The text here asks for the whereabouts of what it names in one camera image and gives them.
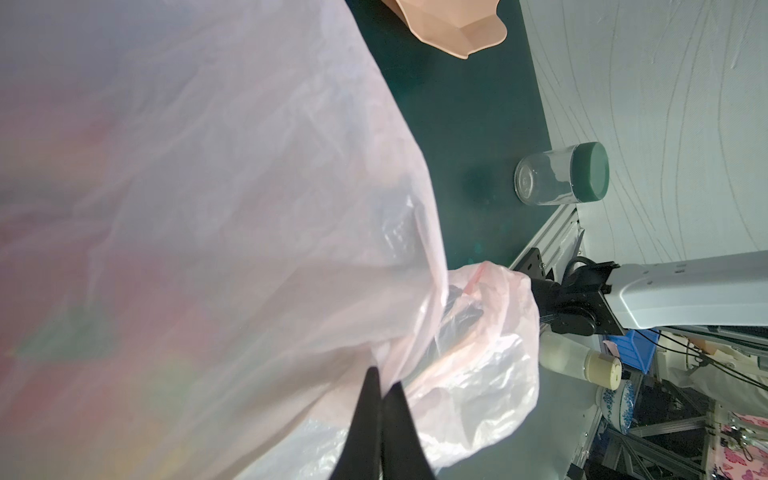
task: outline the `blue and white porcelain bowl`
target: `blue and white porcelain bowl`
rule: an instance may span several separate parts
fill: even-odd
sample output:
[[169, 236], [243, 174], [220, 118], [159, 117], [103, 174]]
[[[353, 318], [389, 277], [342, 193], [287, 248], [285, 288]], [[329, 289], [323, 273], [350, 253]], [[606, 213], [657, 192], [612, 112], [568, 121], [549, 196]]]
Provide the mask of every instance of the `blue and white porcelain bowl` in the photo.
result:
[[605, 389], [602, 395], [598, 391], [598, 405], [603, 417], [619, 432], [629, 433], [634, 415], [634, 385], [629, 380], [621, 380], [615, 390]]

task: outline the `translucent plastic bag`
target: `translucent plastic bag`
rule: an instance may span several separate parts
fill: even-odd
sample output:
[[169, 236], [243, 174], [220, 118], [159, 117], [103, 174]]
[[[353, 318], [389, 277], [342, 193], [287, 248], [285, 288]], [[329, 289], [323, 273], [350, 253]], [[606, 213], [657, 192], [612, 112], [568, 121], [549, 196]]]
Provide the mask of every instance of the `translucent plastic bag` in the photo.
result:
[[[538, 308], [530, 279], [480, 263], [452, 270], [449, 283], [440, 330], [403, 380], [422, 447], [435, 468], [511, 434], [538, 398]], [[328, 478], [346, 440], [362, 374], [238, 479]]]
[[413, 369], [445, 255], [344, 2], [2, 9], [0, 478], [233, 478]]

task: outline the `green table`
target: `green table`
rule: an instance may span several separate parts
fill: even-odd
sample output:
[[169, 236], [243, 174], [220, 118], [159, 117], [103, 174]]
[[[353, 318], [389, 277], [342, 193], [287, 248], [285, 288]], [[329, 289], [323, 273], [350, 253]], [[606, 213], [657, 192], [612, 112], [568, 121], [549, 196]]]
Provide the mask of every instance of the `green table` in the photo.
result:
[[448, 268], [509, 265], [555, 210], [513, 184], [523, 156], [550, 148], [520, 4], [501, 0], [506, 40], [468, 60], [421, 43], [381, 0], [347, 4], [426, 159]]

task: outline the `white wall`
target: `white wall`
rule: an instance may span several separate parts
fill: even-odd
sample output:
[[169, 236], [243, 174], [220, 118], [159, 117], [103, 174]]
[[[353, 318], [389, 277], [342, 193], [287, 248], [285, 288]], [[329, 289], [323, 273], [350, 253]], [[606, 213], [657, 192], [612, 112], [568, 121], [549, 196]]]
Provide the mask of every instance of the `white wall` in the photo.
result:
[[611, 159], [579, 207], [590, 255], [768, 250], [768, 1], [521, 3], [552, 146]]

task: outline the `translucent bottle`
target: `translucent bottle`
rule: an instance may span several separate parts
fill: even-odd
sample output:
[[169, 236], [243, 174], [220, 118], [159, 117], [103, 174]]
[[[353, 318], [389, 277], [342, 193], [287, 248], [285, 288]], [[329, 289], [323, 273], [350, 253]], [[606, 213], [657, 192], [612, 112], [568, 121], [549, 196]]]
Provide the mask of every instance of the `translucent bottle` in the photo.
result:
[[609, 177], [605, 147], [594, 141], [523, 158], [515, 192], [527, 205], [594, 202], [605, 197]]

